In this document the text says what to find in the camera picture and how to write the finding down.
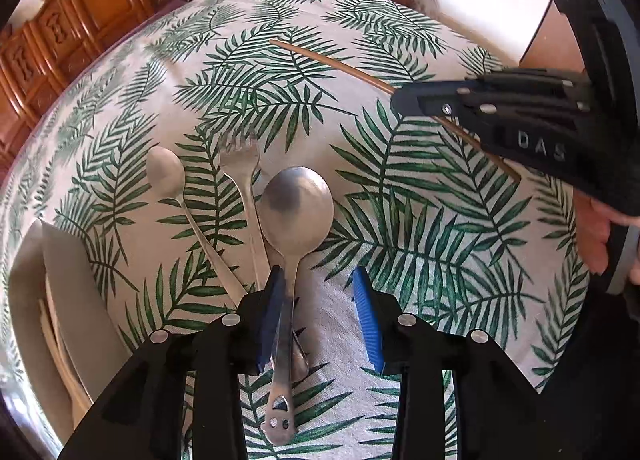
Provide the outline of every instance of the table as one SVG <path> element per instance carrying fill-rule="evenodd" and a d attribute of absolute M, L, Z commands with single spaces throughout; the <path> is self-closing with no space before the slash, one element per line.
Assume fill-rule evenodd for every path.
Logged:
<path fill-rule="evenodd" d="M 216 164 L 219 134 L 243 125 L 255 127 L 262 152 L 255 195 L 279 170 L 308 166 L 335 200 L 332 231 L 298 275 L 295 326 L 311 366 L 294 390 L 299 433 L 289 446 L 271 446 L 259 430 L 271 372 L 242 376 L 252 458 L 388 458 L 399 382 L 375 375 L 367 360 L 351 300 L 357 263 L 377 289 L 439 329 L 485 329 L 537 388 L 553 372 L 588 279 L 571 190 L 520 167 L 514 183 L 434 121 L 400 118 L 388 95 L 272 46 L 273 38 L 396 86 L 500 66 L 388 0 L 196 0 L 116 47 L 42 120 L 0 200 L 2 350 L 41 436 L 51 432 L 30 399 L 6 303 L 31 222 L 40 217 L 82 239 L 130 349 L 153 329 L 200 330 L 233 305 L 177 203 L 150 191 L 145 154 L 154 145 L 177 152 L 194 218 L 249 289 L 242 204 Z M 449 387 L 454 456 L 452 402 Z M 50 436 L 52 450 L 55 442 Z"/>

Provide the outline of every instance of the spoon handle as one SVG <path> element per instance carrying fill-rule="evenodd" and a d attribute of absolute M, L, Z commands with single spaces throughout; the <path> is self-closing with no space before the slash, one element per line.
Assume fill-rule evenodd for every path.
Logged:
<path fill-rule="evenodd" d="M 276 335 L 276 358 L 262 430 L 273 445 L 287 445 L 296 433 L 291 391 L 291 325 L 296 274 L 300 260 L 285 257 L 285 295 Z"/>
<path fill-rule="evenodd" d="M 240 305 L 240 300 L 242 299 L 244 294 L 246 294 L 246 291 L 242 286 L 242 283 L 238 281 L 238 278 L 236 278 L 236 276 L 233 274 L 231 269 L 226 265 L 226 263 L 223 262 L 222 258 L 220 257 L 218 252 L 215 250 L 214 246 L 211 245 L 211 243 L 209 243 L 209 241 L 207 240 L 207 237 L 204 236 L 202 231 L 200 231 L 200 228 L 196 224 L 196 221 L 193 219 L 193 216 L 191 216 L 191 212 L 187 208 L 187 204 L 184 202 L 184 197 L 180 195 L 176 200 L 182 207 L 184 214 L 187 215 L 187 220 L 191 225 L 191 229 L 193 229 L 193 232 L 195 233 L 196 238 L 200 242 L 200 246 L 202 247 L 202 250 L 207 255 L 207 258 L 209 259 L 209 263 L 213 267 L 213 270 L 216 272 L 216 275 L 218 276 L 218 278 L 220 278 L 220 283 L 222 283 L 222 286 L 224 287 L 226 293 L 231 298 L 231 301 L 233 301 L 237 307 L 238 305 Z"/>

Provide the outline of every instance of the large spoon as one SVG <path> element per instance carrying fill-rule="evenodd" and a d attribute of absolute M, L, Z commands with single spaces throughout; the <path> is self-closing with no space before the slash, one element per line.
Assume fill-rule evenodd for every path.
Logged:
<path fill-rule="evenodd" d="M 274 445 L 286 445 L 296 433 L 291 394 L 291 325 L 300 260 L 329 234 L 334 201 L 326 182 L 312 169 L 290 167 L 267 184 L 258 206 L 264 237 L 284 258 L 285 296 L 276 336 L 271 393 L 262 430 Z"/>

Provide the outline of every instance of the small spoon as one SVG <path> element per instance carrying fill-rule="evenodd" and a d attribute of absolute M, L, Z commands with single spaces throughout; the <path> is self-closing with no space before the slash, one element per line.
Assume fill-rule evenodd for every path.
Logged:
<path fill-rule="evenodd" d="M 149 184 L 151 184 L 151 188 L 160 198 L 175 198 L 178 201 L 184 214 L 187 215 L 191 229 L 193 229 L 202 250 L 207 255 L 209 263 L 211 263 L 213 270 L 215 270 L 218 278 L 220 278 L 220 283 L 222 283 L 226 293 L 237 307 L 240 304 L 242 296 L 246 294 L 246 291 L 242 283 L 240 283 L 238 278 L 231 272 L 231 269 L 223 262 L 214 246 L 211 245 L 207 237 L 204 236 L 196 224 L 196 221 L 193 219 L 193 216 L 191 216 L 184 202 L 186 177 L 184 167 L 178 156 L 166 148 L 159 146 L 151 148 L 146 155 L 146 177 Z"/>
<path fill-rule="evenodd" d="M 258 206 L 262 234 L 284 258 L 285 295 L 276 336 L 271 392 L 262 430 L 274 445 L 288 444 L 296 433 L 291 393 L 291 325 L 300 260 L 329 234 L 334 200 L 326 182 L 307 167 L 290 167 L 267 184 Z"/>

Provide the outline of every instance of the metal bolt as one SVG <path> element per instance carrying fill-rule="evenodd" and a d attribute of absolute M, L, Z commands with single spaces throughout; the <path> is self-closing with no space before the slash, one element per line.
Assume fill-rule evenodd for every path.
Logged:
<path fill-rule="evenodd" d="M 169 339 L 169 332 L 166 330 L 156 330 L 151 334 L 151 342 L 157 345 L 164 343 L 167 339 Z"/>
<path fill-rule="evenodd" d="M 222 325 L 224 326 L 236 326 L 238 323 L 240 323 L 240 316 L 235 312 L 226 314 L 222 318 Z"/>
<path fill-rule="evenodd" d="M 471 339 L 473 339 L 476 343 L 486 343 L 489 341 L 489 336 L 484 330 L 474 330 L 471 332 Z"/>
<path fill-rule="evenodd" d="M 480 105 L 480 111 L 485 114 L 495 114 L 498 109 L 495 107 L 495 105 L 487 103 L 484 105 Z"/>
<path fill-rule="evenodd" d="M 415 315 L 413 314 L 400 314 L 398 316 L 398 323 L 400 323 L 400 325 L 402 326 L 413 326 L 418 322 L 418 320 L 415 318 Z"/>

